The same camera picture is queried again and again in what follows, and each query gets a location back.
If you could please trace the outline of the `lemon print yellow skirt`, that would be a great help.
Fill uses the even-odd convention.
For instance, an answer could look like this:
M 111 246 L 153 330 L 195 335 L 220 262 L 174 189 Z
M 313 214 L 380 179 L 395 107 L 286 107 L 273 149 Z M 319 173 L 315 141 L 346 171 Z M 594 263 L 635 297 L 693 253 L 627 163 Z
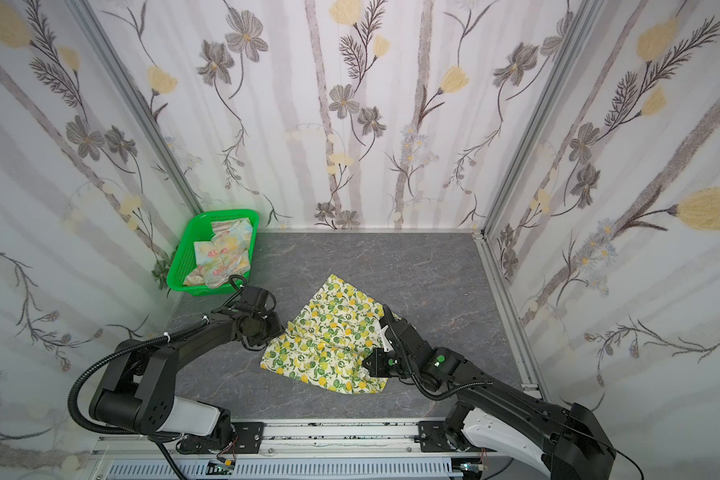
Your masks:
M 382 316 L 380 303 L 332 274 L 269 343 L 260 367 L 339 394 L 380 393 L 387 380 L 362 361 L 383 345 Z

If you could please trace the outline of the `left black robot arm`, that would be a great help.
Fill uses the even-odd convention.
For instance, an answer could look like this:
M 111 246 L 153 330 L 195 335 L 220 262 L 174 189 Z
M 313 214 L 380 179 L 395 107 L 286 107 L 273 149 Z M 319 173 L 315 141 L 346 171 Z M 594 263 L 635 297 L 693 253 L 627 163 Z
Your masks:
M 142 435 L 153 441 L 193 437 L 221 450 L 237 437 L 228 409 L 181 398 L 178 373 L 217 347 L 240 343 L 258 352 L 284 332 L 276 297 L 244 285 L 219 308 L 182 329 L 159 337 L 121 342 L 88 367 L 67 397 L 71 419 L 102 435 Z

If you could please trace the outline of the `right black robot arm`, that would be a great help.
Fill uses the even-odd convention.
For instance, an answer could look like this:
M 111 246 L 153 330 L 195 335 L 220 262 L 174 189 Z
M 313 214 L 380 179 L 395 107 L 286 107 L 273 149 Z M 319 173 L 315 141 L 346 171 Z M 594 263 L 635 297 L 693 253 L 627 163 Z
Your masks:
M 383 344 L 364 368 L 373 377 L 399 378 L 431 401 L 454 400 L 444 428 L 455 448 L 492 450 L 551 479 L 610 477 L 617 451 L 589 408 L 535 398 L 454 350 L 431 346 L 387 305 L 379 325 Z

